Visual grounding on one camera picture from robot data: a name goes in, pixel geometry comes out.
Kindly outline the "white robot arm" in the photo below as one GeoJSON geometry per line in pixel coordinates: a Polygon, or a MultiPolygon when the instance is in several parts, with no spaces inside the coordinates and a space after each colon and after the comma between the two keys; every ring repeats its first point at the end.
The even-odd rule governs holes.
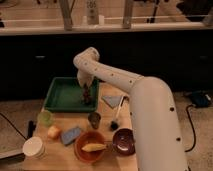
{"type": "Polygon", "coordinates": [[[99,62],[89,47],[73,59],[81,86],[97,77],[129,95],[129,109],[139,171],[189,171],[174,98],[161,79],[99,62]]]}

